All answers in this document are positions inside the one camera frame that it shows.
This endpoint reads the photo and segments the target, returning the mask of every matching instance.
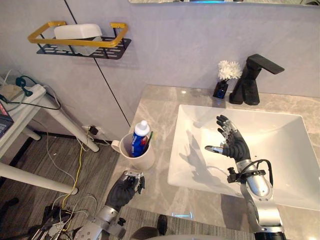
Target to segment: wall shelf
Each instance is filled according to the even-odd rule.
[[[43,32],[50,27],[63,26],[67,23],[64,21],[51,21],[47,22],[35,32],[28,36],[30,43],[38,44],[40,50],[37,54],[46,55],[63,55],[63,56],[76,56],[85,58],[100,58],[100,59],[120,59],[128,48],[131,39],[124,38],[128,31],[128,26],[121,22],[111,22],[110,26],[113,28],[114,37],[102,36],[102,41],[91,41],[91,40],[80,40],[80,39],[55,39],[55,38],[44,38]],[[70,51],[58,50],[57,45],[67,45]],[[99,47],[94,53],[89,56],[84,56],[80,53],[75,53],[72,46],[89,46]]]

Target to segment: wooden floor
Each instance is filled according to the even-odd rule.
[[[49,152],[56,164],[73,176],[79,165],[80,145],[75,139],[63,137],[49,137]],[[79,192],[71,196],[67,207],[71,208],[79,200],[76,210],[85,209],[93,213],[95,203],[91,198],[82,199],[87,194],[94,195],[98,201],[97,209],[101,209],[105,203],[105,191],[108,181],[113,173],[119,154],[110,146],[100,146],[97,153],[89,150],[83,154],[83,167],[77,182]],[[37,175],[72,185],[72,179],[58,171],[46,152],[46,137],[40,141],[33,141],[18,163],[18,168],[35,173]],[[0,206],[14,197],[19,203],[9,209],[0,226],[0,239],[26,233],[31,226],[41,223],[45,206],[53,203],[54,199],[62,193],[31,186],[25,183],[7,179],[0,188]],[[120,216],[126,219],[126,235],[130,236],[140,227],[157,225],[158,214],[130,207],[123,207]],[[86,215],[76,213],[70,229],[82,226],[86,221]],[[230,240],[253,240],[251,233],[241,232],[223,227],[217,227],[198,223],[186,219],[168,217],[168,234],[197,234],[227,237]]]
[[[56,164],[75,176],[79,166],[80,145],[75,139],[63,137],[49,137],[49,152]],[[81,199],[87,194],[94,195],[98,201],[98,209],[104,205],[102,200],[108,181],[113,173],[119,154],[110,146],[101,146],[99,152],[91,150],[83,154],[83,167],[77,182],[79,192],[70,196],[67,207],[70,208],[80,199],[77,210],[86,209],[93,213],[95,203],[91,198]],[[61,183],[72,185],[72,179],[57,170],[46,152],[46,137],[40,141],[33,141],[18,163],[20,169],[35,173]],[[0,206],[14,197],[19,203],[12,206],[1,224],[0,238],[8,238],[26,233],[31,226],[41,223],[45,206],[62,195],[62,193],[32,186],[18,181],[7,179],[0,188]],[[70,229],[83,225],[86,215],[79,212],[72,220]]]

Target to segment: white sink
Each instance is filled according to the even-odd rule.
[[[272,164],[277,204],[320,209],[320,168],[300,115],[180,105],[170,157],[168,183],[242,198],[239,183],[228,183],[229,157],[205,150],[220,146],[216,116],[225,115],[239,129],[251,159]],[[268,167],[262,163],[259,169]]]

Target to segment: wall tile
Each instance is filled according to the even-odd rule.
[[[0,73],[14,68],[50,85],[80,125],[101,127],[108,140],[128,132],[129,125],[92,58],[36,54],[38,46],[27,40],[48,21],[74,23],[63,0],[3,0],[0,15]],[[37,116],[50,132],[68,133],[46,118]]]
[[[320,14],[316,8],[241,4],[130,4],[68,0],[79,23],[129,25],[132,39],[118,61],[99,59],[126,116],[132,120],[146,84],[213,89],[220,60],[245,64],[259,53],[285,71],[262,71],[260,92],[320,96]]]

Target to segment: black metal shelf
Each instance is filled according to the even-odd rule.
[[[109,36],[102,36],[102,41],[112,41],[115,39],[115,37],[109,37]],[[76,56],[76,57],[84,57],[84,58],[97,58],[97,59],[113,59],[118,60],[120,59],[126,49],[128,48],[129,44],[131,43],[131,39],[129,38],[123,38],[121,42],[115,46],[115,47],[99,47],[94,53],[92,53],[89,56],[84,56],[80,53],[75,53],[72,49],[72,46],[69,45],[70,51],[61,51],[57,49],[57,45],[53,44],[46,44],[44,46],[40,47],[40,50],[38,50],[37,54],[46,54],[46,55],[62,55],[62,56]]]

